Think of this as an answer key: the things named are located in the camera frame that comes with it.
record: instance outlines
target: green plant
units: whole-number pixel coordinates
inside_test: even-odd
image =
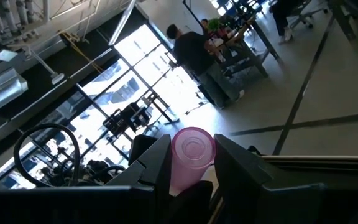
[[[208,21],[209,30],[216,32],[219,28],[221,28],[221,22],[218,18],[211,19],[210,21]]]

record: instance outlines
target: black shirt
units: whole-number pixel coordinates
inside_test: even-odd
[[[214,59],[204,48],[207,37],[195,32],[189,32],[180,36],[173,47],[179,65],[186,66],[195,75],[201,75],[212,66]]]

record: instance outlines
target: plastic cup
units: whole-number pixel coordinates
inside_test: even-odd
[[[180,130],[172,140],[171,189],[179,193],[200,181],[215,153],[214,140],[205,130]]]

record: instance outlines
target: floor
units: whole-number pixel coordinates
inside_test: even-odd
[[[314,1],[306,10],[323,6]],[[278,45],[272,16],[261,15],[259,25],[281,57],[264,62],[270,77],[246,85],[245,96],[225,110],[208,104],[179,114],[181,123],[158,135],[197,126],[269,155],[358,156],[358,21],[351,21],[357,38],[349,42],[330,18],[317,13],[313,29],[299,24],[293,42]],[[253,35],[246,42],[264,49]]]

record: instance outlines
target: white wall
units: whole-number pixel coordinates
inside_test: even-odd
[[[219,17],[209,0],[186,0],[198,20]],[[195,31],[202,34],[200,25],[183,5],[182,0],[146,0],[139,4],[150,20],[165,34],[170,24],[183,32]]]

